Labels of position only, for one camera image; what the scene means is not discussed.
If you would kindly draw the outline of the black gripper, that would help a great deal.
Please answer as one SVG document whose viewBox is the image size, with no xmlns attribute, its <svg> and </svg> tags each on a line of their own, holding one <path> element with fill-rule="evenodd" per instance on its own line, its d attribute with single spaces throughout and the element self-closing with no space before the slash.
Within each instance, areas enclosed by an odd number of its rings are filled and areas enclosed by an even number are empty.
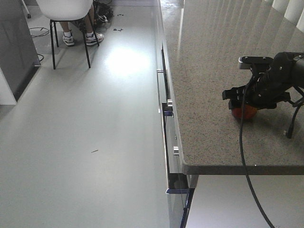
<svg viewBox="0 0 304 228">
<path fill-rule="evenodd" d="M 274 109 L 278 102 L 291 102 L 288 89 L 297 86 L 297 53 L 280 52 L 268 66 L 252 65 L 251 79 L 245 86 L 222 92 L 229 110 L 249 105 L 257 109 Z"/>
</svg>

